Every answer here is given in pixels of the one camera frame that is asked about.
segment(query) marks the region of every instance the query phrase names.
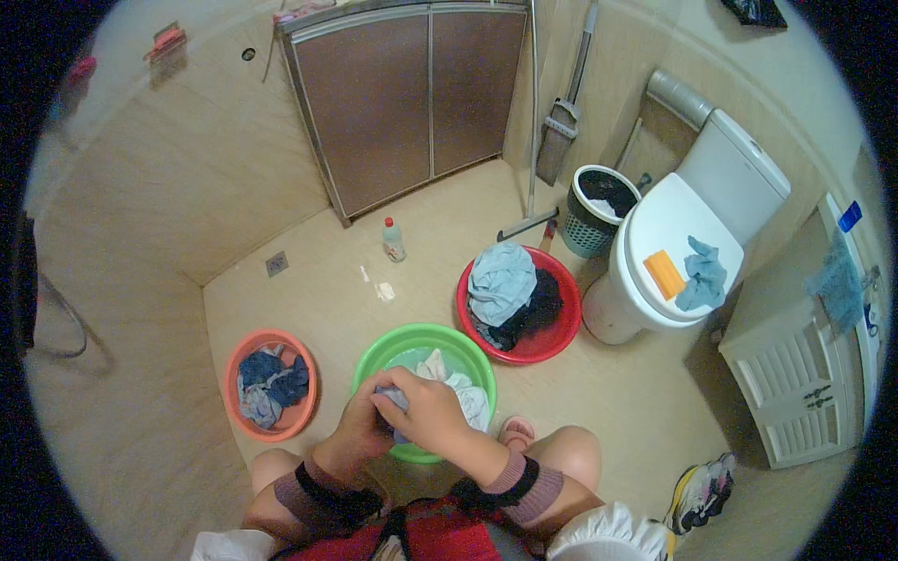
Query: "toilet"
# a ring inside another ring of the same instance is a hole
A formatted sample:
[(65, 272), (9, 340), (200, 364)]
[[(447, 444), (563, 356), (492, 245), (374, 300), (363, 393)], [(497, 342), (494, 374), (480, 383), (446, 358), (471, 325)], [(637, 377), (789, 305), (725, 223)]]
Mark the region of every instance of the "toilet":
[(680, 167), (657, 182), (621, 223), (608, 273), (583, 299), (589, 331), (609, 345), (642, 329), (680, 329), (712, 309), (683, 311), (665, 300), (643, 261), (665, 250), (683, 280), (684, 260), (695, 251), (688, 236), (719, 248), (729, 294), (743, 264), (744, 247), (786, 201), (789, 182), (776, 163), (722, 110), (711, 111)]

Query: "metal cabinet frame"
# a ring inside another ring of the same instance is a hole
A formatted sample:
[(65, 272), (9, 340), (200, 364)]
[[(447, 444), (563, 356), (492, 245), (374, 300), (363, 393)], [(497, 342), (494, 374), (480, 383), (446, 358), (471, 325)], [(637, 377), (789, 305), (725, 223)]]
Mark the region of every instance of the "metal cabinet frame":
[[(387, 2), (387, 3), (379, 3), (380, 5), (384, 4), (402, 4), (402, 2)], [(299, 103), (299, 110), (303, 116), (303, 121), (305, 124), (306, 132), (309, 135), (309, 139), (312, 143), (313, 150), (315, 152), (315, 157), (318, 162), (319, 168), (321, 170), (321, 175), (324, 179), (324, 186), (328, 191), (328, 195), (330, 196), (330, 201), (334, 206), (334, 210), (337, 212), (337, 216), (340, 222), (343, 224), (343, 227), (348, 228), (352, 222), (351, 219), (361, 214), (367, 212), (371, 208), (375, 206), (382, 205), (391, 200), (394, 200), (397, 197), (401, 197), (405, 193), (418, 188), (422, 185), (426, 185), (437, 178), (444, 177), (454, 171), (457, 171), (462, 168), (466, 168), (474, 163), (483, 162), (490, 158), (494, 158), (498, 155), (501, 155), (501, 151), (498, 153), (493, 153), (474, 162), (465, 163), (463, 166), (458, 168), (443, 171), (439, 175), (435, 174), (434, 169), (434, 26), (433, 26), (433, 16), (435, 13), (523, 13), (527, 14), (527, 9), (524, 4), (507, 4), (507, 3), (487, 3), (487, 2), (437, 2), (432, 4), (408, 4), (408, 5), (397, 5), (396, 7), (386, 7), (373, 9), (368, 11), (365, 10), (365, 6), (363, 4), (352, 6), (349, 8), (343, 9), (343, 14), (339, 17), (333, 19), (326, 19), (320, 22), (316, 22), (313, 17), (317, 16), (318, 18), (328, 17), (330, 11), (327, 13), (315, 14), (314, 16), (308, 16), (308, 18), (302, 18), (300, 20), (294, 20), (292, 22), (288, 22), (287, 25), (278, 26), (277, 30), (280, 32), (280, 43), (281, 48), (283, 49), (284, 60), (286, 61), (287, 72), (290, 75), (290, 79), (293, 82), (296, 98)], [(332, 33), (334, 31), (343, 31), (346, 29), (350, 29), (353, 27), (357, 27), (360, 25), (366, 25), (368, 23), (373, 22), (383, 22), (392, 19), (405, 18), (411, 16), (427, 16), (427, 113), (429, 117), (429, 134), (430, 137), (428, 139), (428, 145), (430, 150), (430, 174), (429, 177), (417, 183), (415, 185), (408, 186), (404, 188), (402, 191), (394, 193), (389, 197), (373, 203), (365, 208), (362, 208), (351, 215), (348, 215), (342, 202), (340, 201), (339, 192), (337, 190), (337, 185), (334, 182), (333, 175), (330, 171), (330, 166), (328, 164), (327, 156), (324, 154), (324, 151), (321, 147), (321, 137), (319, 136), (318, 129), (315, 126), (315, 117), (312, 111), (312, 107), (309, 102), (309, 96), (305, 89), (305, 83), (303, 81), (303, 72), (299, 67), (299, 63), (297, 61), (297, 57), (295, 54), (295, 45), (302, 43), (304, 41), (315, 39), (322, 35), (326, 35), (328, 33)]]

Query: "cabinet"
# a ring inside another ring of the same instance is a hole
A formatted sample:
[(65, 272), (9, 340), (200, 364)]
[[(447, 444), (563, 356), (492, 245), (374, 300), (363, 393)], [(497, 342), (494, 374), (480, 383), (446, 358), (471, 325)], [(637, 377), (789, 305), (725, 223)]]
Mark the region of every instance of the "cabinet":
[(283, 36), (303, 120), (344, 226), (502, 153), (525, 20), (519, 4), (411, 4)]
[(814, 213), (777, 258), (745, 280), (720, 343), (772, 469), (844, 451), (863, 430), (857, 337), (837, 337), (803, 288), (828, 247)]

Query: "white cabinet door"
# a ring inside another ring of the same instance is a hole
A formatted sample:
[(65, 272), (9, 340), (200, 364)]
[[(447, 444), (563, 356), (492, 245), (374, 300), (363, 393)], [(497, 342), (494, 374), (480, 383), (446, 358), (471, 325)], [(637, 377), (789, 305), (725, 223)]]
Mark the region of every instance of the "white cabinet door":
[(752, 411), (795, 404), (833, 385), (822, 337), (812, 321), (764, 346), (738, 349), (735, 360), (727, 358)]
[(766, 345), (725, 352), (773, 469), (848, 447), (842, 364), (829, 323), (821, 319), (815, 316), (792, 333), (769, 334), (775, 336)]
[(832, 387), (807, 402), (759, 409), (754, 421), (772, 469), (819, 460), (848, 448), (844, 394)]

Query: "knee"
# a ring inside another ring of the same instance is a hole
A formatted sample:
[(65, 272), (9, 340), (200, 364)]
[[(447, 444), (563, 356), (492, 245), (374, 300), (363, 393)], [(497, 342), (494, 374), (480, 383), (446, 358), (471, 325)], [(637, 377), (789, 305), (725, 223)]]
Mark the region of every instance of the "knee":
[(290, 473), (302, 458), (281, 448), (265, 450), (250, 462), (252, 492), (257, 495), (275, 479)]
[(585, 485), (590, 491), (599, 486), (602, 454), (599, 439), (581, 426), (564, 426), (554, 434), (552, 454), (560, 471)]
[(286, 465), (293, 458), (293, 454), (283, 448), (270, 448), (257, 455), (250, 462), (250, 473), (257, 474), (263, 471), (271, 471), (279, 466)]
[(582, 426), (562, 426), (555, 432), (556, 442), (571, 451), (599, 453), (599, 439), (589, 429)]

